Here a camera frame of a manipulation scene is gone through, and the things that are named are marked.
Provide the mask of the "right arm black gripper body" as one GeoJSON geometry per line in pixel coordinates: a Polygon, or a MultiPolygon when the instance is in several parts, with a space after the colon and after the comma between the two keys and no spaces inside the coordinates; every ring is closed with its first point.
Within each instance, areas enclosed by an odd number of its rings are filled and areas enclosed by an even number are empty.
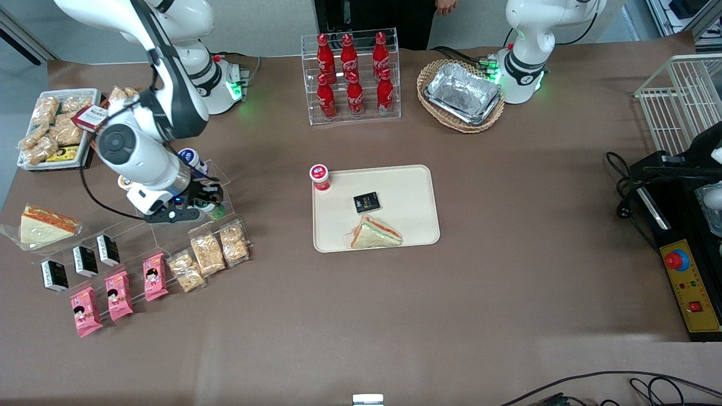
{"type": "Polygon", "coordinates": [[[195,206],[196,203],[207,202],[205,185],[201,182],[191,182],[188,187],[180,193],[180,195],[174,196],[171,200],[171,206],[178,210],[185,210],[195,206]]]}

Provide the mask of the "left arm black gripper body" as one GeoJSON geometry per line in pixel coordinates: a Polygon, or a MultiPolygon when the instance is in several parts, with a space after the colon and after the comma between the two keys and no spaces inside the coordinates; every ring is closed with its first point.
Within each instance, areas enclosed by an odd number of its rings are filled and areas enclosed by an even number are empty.
{"type": "Polygon", "coordinates": [[[712,156],[714,150],[720,145],[721,121],[706,131],[701,132],[693,139],[685,151],[685,163],[689,167],[703,167],[704,169],[719,169],[720,164],[712,156]]]}

